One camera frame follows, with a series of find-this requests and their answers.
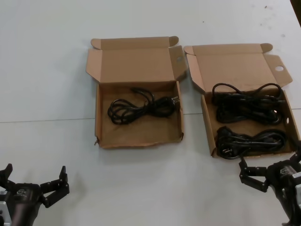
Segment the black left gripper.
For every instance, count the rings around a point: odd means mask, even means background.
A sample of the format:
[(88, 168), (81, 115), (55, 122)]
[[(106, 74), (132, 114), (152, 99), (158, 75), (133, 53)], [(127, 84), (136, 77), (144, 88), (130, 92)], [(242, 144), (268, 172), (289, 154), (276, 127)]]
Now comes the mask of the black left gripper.
[(0, 186), (6, 194), (6, 225), (32, 226), (41, 203), (49, 208), (70, 193), (66, 167), (62, 166), (59, 179), (41, 184), (9, 182), (11, 163), (0, 171)]

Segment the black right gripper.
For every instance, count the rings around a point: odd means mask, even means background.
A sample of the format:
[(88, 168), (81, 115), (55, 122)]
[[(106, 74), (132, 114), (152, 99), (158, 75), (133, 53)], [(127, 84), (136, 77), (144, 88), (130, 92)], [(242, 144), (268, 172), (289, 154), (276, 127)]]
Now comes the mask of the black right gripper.
[[(281, 203), (289, 222), (284, 226), (301, 224), (301, 153), (294, 153), (290, 160), (280, 161), (268, 167), (249, 167), (243, 156), (240, 156), (241, 183), (266, 193), (269, 185)], [(254, 177), (263, 177), (260, 181)]]

